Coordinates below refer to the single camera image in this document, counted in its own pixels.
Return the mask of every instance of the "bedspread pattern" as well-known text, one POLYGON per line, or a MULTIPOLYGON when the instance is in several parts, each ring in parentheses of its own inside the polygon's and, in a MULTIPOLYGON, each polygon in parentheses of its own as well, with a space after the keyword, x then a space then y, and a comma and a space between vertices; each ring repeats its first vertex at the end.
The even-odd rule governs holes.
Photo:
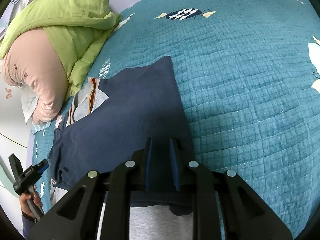
MULTIPOLYGON (((198 161, 235 170, 297 236, 319 204, 320 95, 308 42, 320 20, 308 0, 143 0, 122 14, 131 17, 89 76, 106 61, 109 78, 171 56, 198 161), (201 13, 170 18, 189 8, 201 13)), ((34 162, 52 137, 53 126, 36 135, 34 162)))

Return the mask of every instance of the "green comforter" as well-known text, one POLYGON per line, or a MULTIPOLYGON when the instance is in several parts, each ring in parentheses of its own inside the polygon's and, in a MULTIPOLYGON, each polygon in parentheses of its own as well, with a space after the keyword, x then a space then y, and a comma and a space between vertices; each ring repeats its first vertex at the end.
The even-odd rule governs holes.
POLYGON ((108 0, 34 0, 10 23, 0 58, 4 58, 19 35, 43 27, 67 73, 68 99, 81 89, 120 18, 120 14, 110 12, 108 0))

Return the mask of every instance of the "human hand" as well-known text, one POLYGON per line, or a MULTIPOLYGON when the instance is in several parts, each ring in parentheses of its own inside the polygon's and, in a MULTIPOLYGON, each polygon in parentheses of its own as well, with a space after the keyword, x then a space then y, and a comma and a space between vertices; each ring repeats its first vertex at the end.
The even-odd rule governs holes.
MULTIPOLYGON (((20 201, 20 206, 22 211, 27 214, 28 216, 35 218, 34 214, 31 212, 31 209, 28 206, 27 200, 31 199, 31 195, 28 193, 22 193, 21 196, 19 197, 19 201, 20 201)), ((33 202, 38 206, 38 207, 42 207, 42 202, 41 202, 41 198, 38 194, 38 192, 35 191, 34 195, 33 195, 33 202)))

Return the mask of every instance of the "gray fabric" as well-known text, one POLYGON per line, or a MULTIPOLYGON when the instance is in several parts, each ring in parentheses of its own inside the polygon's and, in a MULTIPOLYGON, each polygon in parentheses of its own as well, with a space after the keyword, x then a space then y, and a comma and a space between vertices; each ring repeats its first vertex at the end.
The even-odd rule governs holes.
MULTIPOLYGON (((51 185, 52 206, 66 193, 66 190, 51 185)), ((192 221, 192 214, 176 216, 168 206, 131 207, 130 240, 191 240, 192 221)))
POLYGON ((91 112, 97 109, 104 101, 108 99, 108 96, 99 89, 100 78, 95 78, 95 86, 92 84, 91 79, 92 78, 89 77, 88 83, 73 97, 66 127, 89 114, 88 109, 92 90, 95 90, 95 99, 91 112))

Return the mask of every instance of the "sleeve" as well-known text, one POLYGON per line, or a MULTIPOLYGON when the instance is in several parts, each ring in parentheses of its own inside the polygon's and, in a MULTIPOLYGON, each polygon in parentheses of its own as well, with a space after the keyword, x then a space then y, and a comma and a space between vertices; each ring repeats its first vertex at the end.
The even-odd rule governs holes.
POLYGON ((32 228, 36 223, 28 220, 28 219, 25 218, 23 215, 21 215, 21 216, 22 216, 22 225, 23 225, 23 228, 22 228, 23 236, 24 236, 25 239, 27 239, 31 228, 32 228))

